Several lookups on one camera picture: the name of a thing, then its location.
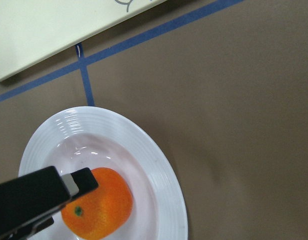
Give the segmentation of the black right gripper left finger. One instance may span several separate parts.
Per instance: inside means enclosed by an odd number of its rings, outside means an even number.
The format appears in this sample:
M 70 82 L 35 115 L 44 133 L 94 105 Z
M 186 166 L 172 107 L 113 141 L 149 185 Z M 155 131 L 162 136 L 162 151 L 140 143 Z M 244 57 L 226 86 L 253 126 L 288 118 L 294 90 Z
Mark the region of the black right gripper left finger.
M 52 225 L 52 215 L 78 192 L 73 177 L 53 166 L 1 183 L 0 240 L 25 240 Z

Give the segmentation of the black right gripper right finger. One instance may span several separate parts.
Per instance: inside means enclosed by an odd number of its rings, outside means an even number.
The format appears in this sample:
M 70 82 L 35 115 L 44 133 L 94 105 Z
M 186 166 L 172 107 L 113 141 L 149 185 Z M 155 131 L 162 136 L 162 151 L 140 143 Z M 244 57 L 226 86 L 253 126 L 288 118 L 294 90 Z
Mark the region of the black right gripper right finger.
M 74 194 L 72 195 L 73 198 L 80 198 L 96 190 L 99 186 L 92 171 L 88 167 L 71 173 L 71 177 L 76 185 Z

